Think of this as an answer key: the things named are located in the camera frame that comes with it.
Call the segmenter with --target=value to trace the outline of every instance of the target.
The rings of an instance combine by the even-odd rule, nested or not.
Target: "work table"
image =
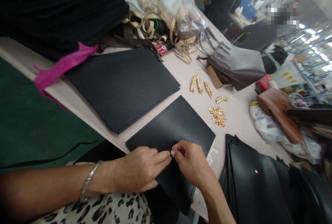
[[[211,22],[208,21],[208,23],[216,37],[220,41],[223,40],[227,42],[226,38]],[[107,48],[105,52],[118,52],[121,50],[125,49]],[[253,121],[249,115],[249,104],[251,101],[256,100],[257,96],[254,91],[254,85],[239,92],[231,86],[216,89],[205,72],[206,63],[195,59],[198,55],[202,54],[199,51],[191,54],[193,61],[190,65],[178,59],[174,52],[163,57],[165,67],[181,84],[180,90],[165,99],[119,135],[107,128],[95,111],[64,76],[58,78],[52,85],[47,87],[45,91],[125,153],[129,152],[125,146],[125,142],[170,105],[176,98],[182,95],[216,134],[215,141],[211,148],[215,153],[211,167],[218,178],[224,167],[226,154],[225,134],[237,135],[243,142],[247,143],[261,154],[268,155],[274,159],[278,156],[286,163],[292,162],[292,159],[282,147],[276,143],[268,144],[260,137],[254,127]],[[54,64],[20,43],[6,37],[0,37],[0,57],[9,62],[30,80],[34,80],[37,75],[37,70],[33,68],[33,65],[36,65],[40,69],[48,69]],[[190,92],[191,79],[196,74],[200,75],[202,83],[210,83],[214,95],[213,100],[210,99],[206,92],[202,94],[199,94],[198,91],[195,93]],[[222,101],[217,105],[215,99],[219,96],[227,96],[230,100],[227,102]],[[226,110],[227,121],[224,129],[219,128],[211,119],[209,108],[216,106]],[[198,189],[195,191],[191,208],[203,218],[208,219],[206,205]]]

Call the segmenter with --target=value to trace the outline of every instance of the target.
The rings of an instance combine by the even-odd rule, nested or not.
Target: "brown leather bag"
[[[278,123],[289,142],[298,144],[303,141],[299,127],[285,114],[285,110],[291,108],[286,93],[270,88],[261,93],[257,99],[263,111]]]

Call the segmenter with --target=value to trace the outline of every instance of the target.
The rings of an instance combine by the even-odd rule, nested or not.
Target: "leopard print clothing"
[[[152,224],[151,211],[142,193],[112,193],[71,203],[33,224]]]

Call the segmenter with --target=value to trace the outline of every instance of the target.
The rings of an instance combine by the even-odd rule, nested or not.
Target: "bracelet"
[[[91,178],[92,178],[92,175],[94,173],[94,171],[97,169],[97,167],[101,164],[102,161],[98,161],[95,166],[92,168],[89,176],[85,179],[85,182],[84,182],[84,185],[83,185],[83,189],[82,189],[82,192],[81,192],[81,195],[80,195],[80,202],[83,203],[87,200],[87,198],[84,198],[84,195],[85,195],[85,192],[86,192],[86,189],[87,189],[87,185],[89,184]]]

